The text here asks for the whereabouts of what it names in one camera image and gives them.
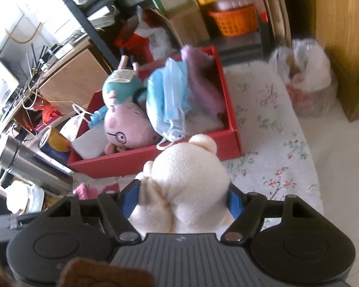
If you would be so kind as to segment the cream teddy bear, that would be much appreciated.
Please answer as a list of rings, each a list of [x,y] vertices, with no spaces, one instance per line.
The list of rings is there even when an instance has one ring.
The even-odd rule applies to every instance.
[[[139,202],[129,217],[138,232],[220,233],[233,223],[227,208],[230,176],[219,159],[196,157],[183,168],[158,170],[148,161],[136,178]]]

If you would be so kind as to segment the white foam sheet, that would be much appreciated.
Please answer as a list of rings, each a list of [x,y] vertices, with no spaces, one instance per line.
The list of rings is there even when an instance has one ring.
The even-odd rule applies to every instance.
[[[72,147],[82,159],[92,159],[104,155],[107,144],[104,126],[97,125],[73,140]]]

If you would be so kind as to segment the pink pig plush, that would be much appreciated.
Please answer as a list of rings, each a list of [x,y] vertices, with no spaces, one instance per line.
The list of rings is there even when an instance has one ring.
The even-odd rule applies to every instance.
[[[147,114],[133,102],[111,106],[104,119],[104,129],[108,140],[106,155],[152,146],[162,139]]]

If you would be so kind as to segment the purple cloth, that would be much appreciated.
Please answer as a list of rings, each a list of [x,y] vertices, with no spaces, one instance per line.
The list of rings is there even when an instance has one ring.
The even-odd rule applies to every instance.
[[[213,117],[224,114],[224,98],[210,77],[214,75],[214,57],[197,47],[185,45],[181,49],[181,59],[187,63],[190,89],[205,111]]]

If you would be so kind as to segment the teal dinosaur plush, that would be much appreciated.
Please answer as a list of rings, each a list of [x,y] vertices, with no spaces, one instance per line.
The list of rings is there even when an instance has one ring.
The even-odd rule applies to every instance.
[[[129,57],[122,55],[116,70],[111,73],[102,86],[104,105],[90,115],[90,129],[104,121],[107,110],[112,106],[121,105],[127,101],[138,102],[140,94],[145,92],[145,85],[137,76],[139,64],[132,62],[132,68],[127,68]]]

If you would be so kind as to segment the white green towel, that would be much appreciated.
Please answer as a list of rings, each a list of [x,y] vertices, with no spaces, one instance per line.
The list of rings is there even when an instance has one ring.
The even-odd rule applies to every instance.
[[[203,108],[195,108],[185,115],[185,135],[213,133],[225,128],[223,122],[208,114]]]

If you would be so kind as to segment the pink cloth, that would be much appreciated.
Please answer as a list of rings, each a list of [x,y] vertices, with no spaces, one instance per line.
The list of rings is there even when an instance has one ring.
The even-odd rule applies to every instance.
[[[87,199],[96,199],[99,194],[102,193],[119,193],[120,186],[118,183],[105,186],[102,190],[97,189],[96,187],[89,186],[87,184],[81,183],[77,188],[73,190],[73,194],[77,195],[80,200]]]

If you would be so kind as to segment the red cardboard box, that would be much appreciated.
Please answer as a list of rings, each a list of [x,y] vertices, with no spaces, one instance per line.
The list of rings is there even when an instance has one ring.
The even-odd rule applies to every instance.
[[[214,57],[213,71],[217,75],[212,81],[223,94],[227,110],[224,130],[181,139],[164,151],[158,150],[156,146],[148,146],[111,155],[82,159],[75,149],[72,149],[67,162],[68,168],[98,179],[138,174],[142,172],[148,161],[163,160],[165,157],[169,159],[169,162],[163,162],[161,166],[158,166],[158,170],[166,171],[173,168],[173,165],[183,168],[185,163],[190,163],[196,157],[212,156],[220,161],[241,157],[242,144],[239,127],[219,53],[214,46],[203,47],[201,51]]]

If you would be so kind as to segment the blue drink can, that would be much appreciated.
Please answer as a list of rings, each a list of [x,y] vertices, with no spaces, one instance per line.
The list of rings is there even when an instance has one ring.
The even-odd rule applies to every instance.
[[[70,157],[71,143],[70,141],[60,134],[55,128],[47,127],[43,132],[41,140],[39,141],[38,148],[47,156],[66,165]]]

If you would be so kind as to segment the stainless steel thermos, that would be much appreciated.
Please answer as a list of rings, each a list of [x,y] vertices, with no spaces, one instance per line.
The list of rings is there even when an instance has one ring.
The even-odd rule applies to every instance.
[[[73,177],[55,167],[16,139],[7,137],[0,148],[0,167],[23,182],[56,197],[68,195]]]

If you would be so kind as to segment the wooden desk left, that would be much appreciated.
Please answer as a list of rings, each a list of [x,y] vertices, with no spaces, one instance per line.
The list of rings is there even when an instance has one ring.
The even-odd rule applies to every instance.
[[[25,87],[14,120],[27,131],[35,131],[38,122],[30,120],[31,111],[24,106],[35,106],[36,96],[52,104],[62,115],[73,112],[73,104],[88,105],[92,94],[102,88],[111,71],[104,55],[85,37],[44,71],[35,84]]]

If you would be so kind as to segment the white plastic bag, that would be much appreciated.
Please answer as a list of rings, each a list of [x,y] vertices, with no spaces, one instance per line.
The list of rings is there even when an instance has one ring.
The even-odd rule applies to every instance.
[[[269,64],[282,79],[296,115],[321,116],[335,104],[338,81],[324,48],[311,38],[274,50]]]

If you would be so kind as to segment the red white bag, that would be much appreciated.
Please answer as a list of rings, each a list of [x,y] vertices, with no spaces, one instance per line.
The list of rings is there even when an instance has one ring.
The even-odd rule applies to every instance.
[[[113,43],[139,64],[162,60],[177,51],[170,30],[165,25],[156,27],[149,24],[144,8],[140,6],[125,22]]]

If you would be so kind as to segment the orange plastic basket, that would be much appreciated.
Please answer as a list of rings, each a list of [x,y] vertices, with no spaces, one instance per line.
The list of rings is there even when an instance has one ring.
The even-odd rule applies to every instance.
[[[230,11],[209,11],[223,36],[235,37],[249,34],[258,29],[255,6],[249,5]]]

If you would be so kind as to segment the brown cardboard box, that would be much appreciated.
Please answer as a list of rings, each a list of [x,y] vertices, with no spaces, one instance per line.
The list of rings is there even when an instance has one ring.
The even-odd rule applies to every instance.
[[[144,9],[149,24],[165,25],[180,47],[193,47],[210,40],[210,36],[198,5],[186,6],[179,11],[164,15],[152,8]]]

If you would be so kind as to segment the wooden cabinet right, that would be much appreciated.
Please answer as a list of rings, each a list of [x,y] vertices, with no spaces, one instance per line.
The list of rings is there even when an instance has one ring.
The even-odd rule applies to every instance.
[[[338,99],[349,121],[359,119],[359,0],[315,0],[316,39],[337,76]]]

